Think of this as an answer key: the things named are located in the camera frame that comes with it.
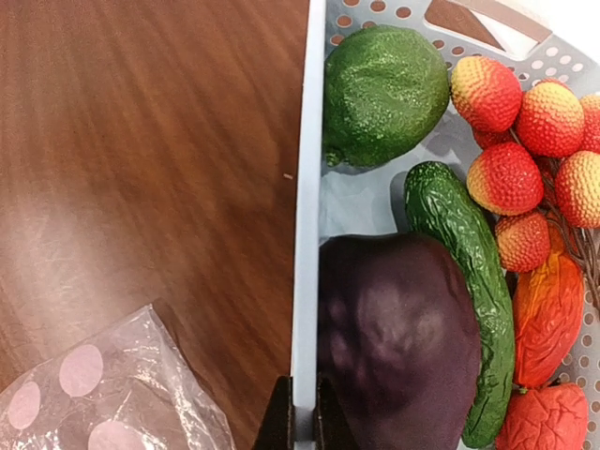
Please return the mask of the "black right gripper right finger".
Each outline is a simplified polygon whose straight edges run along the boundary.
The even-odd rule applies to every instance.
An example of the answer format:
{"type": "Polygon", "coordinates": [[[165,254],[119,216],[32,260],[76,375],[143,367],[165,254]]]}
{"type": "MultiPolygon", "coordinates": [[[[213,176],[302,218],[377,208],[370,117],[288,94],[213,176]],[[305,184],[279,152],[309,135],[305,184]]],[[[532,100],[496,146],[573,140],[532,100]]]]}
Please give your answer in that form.
{"type": "Polygon", "coordinates": [[[317,450],[359,450],[342,410],[333,384],[323,375],[317,377],[316,408],[313,413],[317,450]]]}

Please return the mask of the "clear polka dot zip bag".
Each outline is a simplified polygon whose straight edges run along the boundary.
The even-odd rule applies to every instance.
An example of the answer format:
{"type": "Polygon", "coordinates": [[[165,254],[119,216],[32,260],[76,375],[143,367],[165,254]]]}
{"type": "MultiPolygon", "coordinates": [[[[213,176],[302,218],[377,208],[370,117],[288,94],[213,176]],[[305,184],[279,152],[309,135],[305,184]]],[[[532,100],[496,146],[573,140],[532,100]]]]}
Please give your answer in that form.
{"type": "Polygon", "coordinates": [[[4,449],[233,449],[228,419],[150,306],[1,393],[4,449]]]}

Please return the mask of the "purple eggplant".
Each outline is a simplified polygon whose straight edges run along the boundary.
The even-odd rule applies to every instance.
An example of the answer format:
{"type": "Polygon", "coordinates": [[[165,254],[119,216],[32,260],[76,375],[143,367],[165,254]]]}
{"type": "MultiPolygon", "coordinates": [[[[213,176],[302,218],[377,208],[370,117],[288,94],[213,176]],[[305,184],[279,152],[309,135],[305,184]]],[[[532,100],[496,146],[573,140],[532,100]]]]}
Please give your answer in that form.
{"type": "Polygon", "coordinates": [[[344,235],[319,265],[321,372],[363,449],[455,449],[473,405],[479,325],[438,240],[344,235]]]}

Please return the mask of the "red lychee bunch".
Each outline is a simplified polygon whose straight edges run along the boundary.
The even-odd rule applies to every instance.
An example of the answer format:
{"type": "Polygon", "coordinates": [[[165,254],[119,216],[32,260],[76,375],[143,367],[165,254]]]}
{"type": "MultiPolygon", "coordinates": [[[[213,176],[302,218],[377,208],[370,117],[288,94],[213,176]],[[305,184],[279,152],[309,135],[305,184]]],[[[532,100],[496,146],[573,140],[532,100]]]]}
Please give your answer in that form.
{"type": "Polygon", "coordinates": [[[483,151],[468,170],[467,189],[500,217],[502,266],[517,273],[540,266],[555,225],[597,300],[599,97],[578,98],[551,78],[524,91],[510,68],[483,55],[457,62],[450,93],[483,151]]]}

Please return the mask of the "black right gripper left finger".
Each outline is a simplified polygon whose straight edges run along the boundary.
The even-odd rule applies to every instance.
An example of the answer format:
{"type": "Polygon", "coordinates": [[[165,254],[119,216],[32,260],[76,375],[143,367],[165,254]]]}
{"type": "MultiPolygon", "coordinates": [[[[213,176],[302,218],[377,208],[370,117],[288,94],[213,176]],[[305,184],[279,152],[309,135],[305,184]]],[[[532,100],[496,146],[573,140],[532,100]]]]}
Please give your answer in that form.
{"type": "Polygon", "coordinates": [[[277,378],[253,450],[293,450],[293,378],[277,378]]]}

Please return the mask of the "red bell pepper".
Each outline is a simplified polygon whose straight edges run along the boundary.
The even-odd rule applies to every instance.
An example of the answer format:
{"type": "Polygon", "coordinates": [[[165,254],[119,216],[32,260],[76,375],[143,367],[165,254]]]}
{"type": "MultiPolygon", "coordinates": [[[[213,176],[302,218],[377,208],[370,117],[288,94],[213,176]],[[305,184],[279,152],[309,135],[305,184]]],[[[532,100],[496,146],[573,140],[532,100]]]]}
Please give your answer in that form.
{"type": "Polygon", "coordinates": [[[586,439],[588,418],[588,401],[574,383],[516,392],[495,447],[578,450],[586,439]]]}

